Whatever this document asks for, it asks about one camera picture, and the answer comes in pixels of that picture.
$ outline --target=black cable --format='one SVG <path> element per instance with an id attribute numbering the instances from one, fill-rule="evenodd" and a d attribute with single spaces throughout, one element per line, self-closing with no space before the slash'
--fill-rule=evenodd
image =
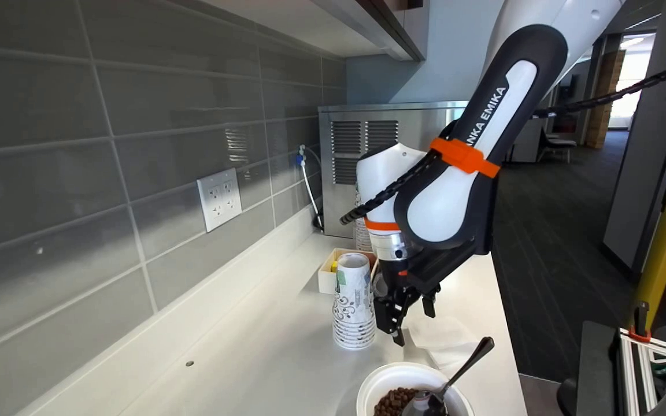
<path id="1" fill-rule="evenodd" d="M 349 225 L 357 221 L 357 218 L 366 218 L 370 209 L 376 209 L 377 206 L 383 206 L 386 198 L 395 197 L 417 174 L 427 170 L 428 164 L 432 159 L 437 159 L 437 152 L 427 152 L 427 157 L 413 167 L 409 170 L 406 170 L 395 182 L 391 182 L 388 188 L 384 188 L 376 198 L 357 206 L 355 209 L 346 212 L 341 218 L 341 225 Z"/>
<path id="2" fill-rule="evenodd" d="M 633 95 L 639 90 L 645 90 L 645 87 L 653 87 L 658 82 L 666 81 L 666 69 L 664 72 L 658 72 L 633 85 L 627 85 L 622 90 L 613 90 L 609 95 L 600 95 L 600 96 L 591 96 L 591 99 L 580 99 L 580 101 L 570 101 L 570 104 L 559 104 L 559 107 L 550 107 L 550 109 L 538 109 L 538 117 L 549 117 L 549 116 L 558 116 L 558 114 L 573 114 L 573 110 L 586 110 L 586 109 L 593 109 L 593 107 L 605 107 L 605 104 L 610 104 L 624 95 Z"/>

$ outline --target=white bowl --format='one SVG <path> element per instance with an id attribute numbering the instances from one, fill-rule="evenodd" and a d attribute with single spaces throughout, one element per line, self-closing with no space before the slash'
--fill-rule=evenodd
<path id="1" fill-rule="evenodd" d="M 357 416 L 376 416 L 377 402 L 395 389 L 437 391 L 446 376 L 420 362 L 388 362 L 370 371 L 357 396 Z M 473 416 L 473 406 L 453 386 L 446 391 L 446 408 L 455 416 Z"/>

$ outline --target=wall outlet cover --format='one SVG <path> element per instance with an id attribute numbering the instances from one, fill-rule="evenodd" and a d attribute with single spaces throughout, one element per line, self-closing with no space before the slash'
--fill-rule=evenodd
<path id="1" fill-rule="evenodd" d="M 242 192 L 237 169 L 198 181 L 207 230 L 242 215 Z"/>

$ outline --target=dark carpet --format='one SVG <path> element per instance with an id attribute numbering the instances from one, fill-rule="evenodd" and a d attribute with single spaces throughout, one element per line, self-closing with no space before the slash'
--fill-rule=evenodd
<path id="1" fill-rule="evenodd" d="M 624 144 L 609 131 L 606 148 L 577 148 L 572 161 L 504 164 L 494 256 L 526 374 L 577 376 L 583 320 L 630 317 L 637 281 L 601 248 Z"/>

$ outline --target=paper cup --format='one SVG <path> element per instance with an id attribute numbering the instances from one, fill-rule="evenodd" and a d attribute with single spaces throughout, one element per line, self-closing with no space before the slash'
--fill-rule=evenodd
<path id="1" fill-rule="evenodd" d="M 370 294 L 370 258 L 362 251 L 347 251 L 339 258 L 334 301 L 334 342 L 347 350 L 362 350 L 376 345 L 376 297 Z"/>

